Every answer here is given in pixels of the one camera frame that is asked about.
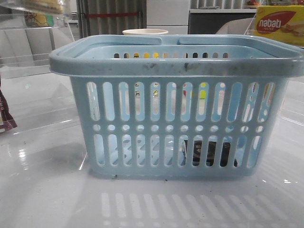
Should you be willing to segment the black tissue pack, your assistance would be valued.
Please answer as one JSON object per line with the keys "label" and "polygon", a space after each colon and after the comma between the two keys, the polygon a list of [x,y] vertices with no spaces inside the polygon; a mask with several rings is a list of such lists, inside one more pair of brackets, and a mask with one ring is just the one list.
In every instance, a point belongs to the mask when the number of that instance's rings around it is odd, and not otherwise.
{"label": "black tissue pack", "polygon": [[[208,142],[208,152],[207,152],[207,158],[206,158],[207,166],[212,166],[214,164],[216,145],[217,145],[216,141]],[[200,141],[200,140],[194,141],[193,156],[192,156],[192,165],[193,166],[198,166],[200,164],[202,146],[203,146],[202,141]],[[220,158],[220,166],[225,167],[228,164],[231,143],[223,142],[223,145],[221,148],[222,148],[222,151],[221,151],[221,158]],[[188,140],[184,140],[184,143],[182,144],[182,147],[181,147],[182,156],[183,156],[181,165],[186,164],[187,149],[188,149]]]}

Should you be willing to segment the packaged bread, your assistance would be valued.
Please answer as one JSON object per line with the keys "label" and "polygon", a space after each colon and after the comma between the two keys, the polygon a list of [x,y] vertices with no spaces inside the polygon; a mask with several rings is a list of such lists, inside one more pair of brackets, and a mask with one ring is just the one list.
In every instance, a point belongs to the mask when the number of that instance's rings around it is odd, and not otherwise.
{"label": "packaged bread", "polygon": [[65,17],[69,17],[71,13],[69,0],[21,0],[20,2],[27,11]]}

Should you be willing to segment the light blue plastic basket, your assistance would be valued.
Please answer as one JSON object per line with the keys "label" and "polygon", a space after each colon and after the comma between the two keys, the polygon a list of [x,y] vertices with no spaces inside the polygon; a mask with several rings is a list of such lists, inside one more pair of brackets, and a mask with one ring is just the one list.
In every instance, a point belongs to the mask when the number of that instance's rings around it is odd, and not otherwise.
{"label": "light blue plastic basket", "polygon": [[[288,79],[304,74],[302,48],[246,35],[96,35],[53,50],[49,61],[70,78],[91,168],[117,176],[251,175]],[[217,142],[212,166],[209,141]],[[223,142],[231,143],[225,167]]]}

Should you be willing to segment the yellow popcorn paper cup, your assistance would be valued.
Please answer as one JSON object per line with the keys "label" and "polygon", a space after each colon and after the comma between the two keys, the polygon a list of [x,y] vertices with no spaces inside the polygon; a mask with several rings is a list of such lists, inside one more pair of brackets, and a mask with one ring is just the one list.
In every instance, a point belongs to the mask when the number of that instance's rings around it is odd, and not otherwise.
{"label": "yellow popcorn paper cup", "polygon": [[166,35],[169,32],[164,29],[154,29],[154,28],[139,28],[139,29],[126,29],[123,30],[124,35]]}

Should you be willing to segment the white cabinet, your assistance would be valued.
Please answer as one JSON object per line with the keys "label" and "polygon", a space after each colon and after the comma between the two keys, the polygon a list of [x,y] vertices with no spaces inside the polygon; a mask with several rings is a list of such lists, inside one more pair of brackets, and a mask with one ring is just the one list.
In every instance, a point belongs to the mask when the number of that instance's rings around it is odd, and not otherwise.
{"label": "white cabinet", "polygon": [[146,12],[148,29],[163,29],[169,34],[188,33],[189,0],[148,0]]}

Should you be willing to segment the clear acrylic left shelf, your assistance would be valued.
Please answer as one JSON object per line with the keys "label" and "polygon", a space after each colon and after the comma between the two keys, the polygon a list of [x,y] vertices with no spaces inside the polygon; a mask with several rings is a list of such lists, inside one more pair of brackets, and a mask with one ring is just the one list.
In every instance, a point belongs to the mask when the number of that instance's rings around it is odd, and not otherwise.
{"label": "clear acrylic left shelf", "polygon": [[54,26],[28,27],[24,12],[0,9],[0,91],[17,124],[1,135],[46,126],[52,113],[72,103],[69,80],[49,69],[49,53],[74,41],[69,23],[52,15]]}

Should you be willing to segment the maroon biscuit packet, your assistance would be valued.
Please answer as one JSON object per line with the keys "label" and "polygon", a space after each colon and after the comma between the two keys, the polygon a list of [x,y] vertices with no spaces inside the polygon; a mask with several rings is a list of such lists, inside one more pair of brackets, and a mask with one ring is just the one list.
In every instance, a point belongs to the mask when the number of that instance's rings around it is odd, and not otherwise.
{"label": "maroon biscuit packet", "polygon": [[9,131],[16,127],[17,124],[9,113],[8,103],[3,93],[0,92],[0,133],[4,133],[5,131]]}

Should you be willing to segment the yellow snack bag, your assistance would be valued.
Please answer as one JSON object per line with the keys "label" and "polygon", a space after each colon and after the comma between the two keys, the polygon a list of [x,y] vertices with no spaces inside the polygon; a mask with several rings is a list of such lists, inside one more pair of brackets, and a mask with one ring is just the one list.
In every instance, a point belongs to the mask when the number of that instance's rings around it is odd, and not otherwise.
{"label": "yellow snack bag", "polygon": [[35,12],[24,12],[25,23],[28,27],[52,27],[54,19],[52,15]]}

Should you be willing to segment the plate of fruit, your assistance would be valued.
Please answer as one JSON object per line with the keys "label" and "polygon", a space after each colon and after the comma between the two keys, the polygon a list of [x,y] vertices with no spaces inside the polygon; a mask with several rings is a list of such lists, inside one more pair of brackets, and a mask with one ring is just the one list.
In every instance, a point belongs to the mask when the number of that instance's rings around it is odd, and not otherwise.
{"label": "plate of fruit", "polygon": [[260,3],[259,3],[257,0],[248,0],[248,1],[246,2],[246,5],[247,5],[248,7],[254,7],[254,6],[259,6]]}

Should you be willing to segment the yellow nabati wafer box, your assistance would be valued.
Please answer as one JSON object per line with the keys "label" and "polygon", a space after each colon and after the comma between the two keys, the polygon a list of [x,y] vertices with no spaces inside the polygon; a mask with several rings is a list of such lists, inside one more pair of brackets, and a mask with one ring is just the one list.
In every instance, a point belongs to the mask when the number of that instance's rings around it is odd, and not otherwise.
{"label": "yellow nabati wafer box", "polygon": [[258,7],[249,34],[303,47],[303,5]]}

